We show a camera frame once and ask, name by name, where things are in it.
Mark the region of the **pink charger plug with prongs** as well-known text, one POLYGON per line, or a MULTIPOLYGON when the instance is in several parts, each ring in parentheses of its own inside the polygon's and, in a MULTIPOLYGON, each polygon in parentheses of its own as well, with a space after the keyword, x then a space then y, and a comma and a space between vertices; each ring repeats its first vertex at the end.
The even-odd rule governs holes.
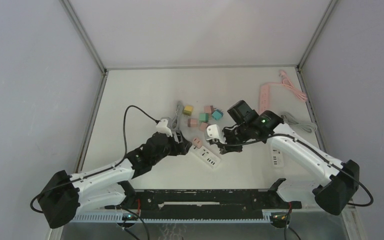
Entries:
POLYGON ((201 132, 205 132, 207 127, 209 126, 209 123, 208 122, 201 122, 198 129, 201 131, 201 132))

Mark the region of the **green charger plug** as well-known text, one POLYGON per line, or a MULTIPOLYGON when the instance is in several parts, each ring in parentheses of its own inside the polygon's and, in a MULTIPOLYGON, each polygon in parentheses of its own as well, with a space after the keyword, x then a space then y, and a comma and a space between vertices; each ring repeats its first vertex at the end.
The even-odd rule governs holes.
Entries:
POLYGON ((209 113, 202 112, 198 116, 198 120, 200 122, 203 122, 203 123, 207 123, 209 121, 209 119, 210 119, 210 114, 209 113))

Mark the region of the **pink power strip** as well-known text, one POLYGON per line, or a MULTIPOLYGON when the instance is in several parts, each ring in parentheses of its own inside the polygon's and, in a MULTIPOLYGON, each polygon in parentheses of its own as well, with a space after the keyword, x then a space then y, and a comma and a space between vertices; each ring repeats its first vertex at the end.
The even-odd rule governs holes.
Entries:
POLYGON ((264 111, 269 110, 271 107, 270 102, 270 87, 269 83, 263 84, 259 91, 259 108, 258 112, 262 114, 264 111))

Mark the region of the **pink USB charger plug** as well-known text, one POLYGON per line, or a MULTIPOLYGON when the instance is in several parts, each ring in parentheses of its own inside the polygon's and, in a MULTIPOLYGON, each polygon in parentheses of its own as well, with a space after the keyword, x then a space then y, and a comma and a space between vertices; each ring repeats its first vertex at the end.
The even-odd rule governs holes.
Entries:
POLYGON ((192 140, 192 144, 197 148, 197 149, 200 149, 202 146, 203 146, 203 141, 198 138, 198 137, 195 137, 193 138, 192 140))

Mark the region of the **pink charger plug far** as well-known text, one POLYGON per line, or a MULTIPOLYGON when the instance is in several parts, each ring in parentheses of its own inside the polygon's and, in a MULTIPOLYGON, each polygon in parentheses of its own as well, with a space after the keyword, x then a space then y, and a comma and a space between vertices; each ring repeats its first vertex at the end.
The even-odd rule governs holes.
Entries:
POLYGON ((212 115, 215 112, 216 108, 213 105, 204 106, 204 113, 212 115))

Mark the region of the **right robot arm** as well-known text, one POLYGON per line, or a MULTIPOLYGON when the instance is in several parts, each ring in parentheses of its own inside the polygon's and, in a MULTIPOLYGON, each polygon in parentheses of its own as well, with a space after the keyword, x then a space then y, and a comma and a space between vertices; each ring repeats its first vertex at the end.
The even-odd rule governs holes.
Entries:
POLYGON ((243 146, 264 143, 285 153, 303 169, 315 183, 309 189, 306 182, 280 180, 269 194, 269 203, 282 208, 288 202, 313 199, 325 212, 338 216, 346 206, 369 207, 374 196, 360 181, 360 166, 353 160, 337 159, 297 134, 282 117, 265 110, 261 114, 240 100, 228 109, 235 124, 207 128, 207 141, 219 148, 220 154, 240 153, 243 146))

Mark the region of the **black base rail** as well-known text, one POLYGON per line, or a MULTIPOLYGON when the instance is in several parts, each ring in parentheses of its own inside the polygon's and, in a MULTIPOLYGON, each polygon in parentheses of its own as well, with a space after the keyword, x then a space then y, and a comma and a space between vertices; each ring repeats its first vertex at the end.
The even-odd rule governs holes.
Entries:
POLYGON ((122 206, 149 220, 257 220, 264 211, 302 208, 268 189, 144 189, 122 206))

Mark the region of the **white power strip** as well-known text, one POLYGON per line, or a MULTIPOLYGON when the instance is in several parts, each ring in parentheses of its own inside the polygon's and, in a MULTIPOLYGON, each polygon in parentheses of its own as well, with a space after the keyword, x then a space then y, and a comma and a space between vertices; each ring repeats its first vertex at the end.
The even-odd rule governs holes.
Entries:
POLYGON ((197 147, 193 145, 189 152, 212 169, 216 169, 221 162, 221 159, 205 146, 197 147))
POLYGON ((275 168, 283 168, 284 167, 284 157, 283 157, 282 152, 277 148, 271 147, 270 153, 271 153, 272 165, 275 168))

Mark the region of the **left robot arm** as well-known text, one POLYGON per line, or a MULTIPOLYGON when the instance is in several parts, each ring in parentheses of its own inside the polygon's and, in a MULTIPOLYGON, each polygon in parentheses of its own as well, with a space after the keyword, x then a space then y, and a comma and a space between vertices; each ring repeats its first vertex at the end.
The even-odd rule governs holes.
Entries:
POLYGON ((129 181, 148 173, 167 156, 185 156, 191 146, 181 131, 174 136, 156 132, 114 163, 83 173, 58 171, 36 197, 39 212, 49 227, 56 229, 83 212, 101 207, 121 205, 129 209, 137 200, 129 181))

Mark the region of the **yellow charger plug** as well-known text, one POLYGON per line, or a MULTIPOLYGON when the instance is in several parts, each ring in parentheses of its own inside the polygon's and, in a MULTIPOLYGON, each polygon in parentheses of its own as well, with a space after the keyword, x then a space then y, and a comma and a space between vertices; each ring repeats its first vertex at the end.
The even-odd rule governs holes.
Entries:
POLYGON ((194 107, 191 106, 191 105, 186 105, 184 108, 183 108, 183 111, 182 113, 186 116, 191 116, 192 113, 193 113, 193 110, 194 110, 194 107))

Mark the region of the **teal charger plug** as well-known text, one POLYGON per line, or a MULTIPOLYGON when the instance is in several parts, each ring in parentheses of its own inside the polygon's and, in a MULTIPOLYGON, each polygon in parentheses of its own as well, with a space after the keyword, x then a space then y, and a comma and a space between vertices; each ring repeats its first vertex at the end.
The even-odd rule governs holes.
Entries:
POLYGON ((219 109, 215 109, 211 116, 214 120, 218 121, 224 116, 224 113, 219 109))

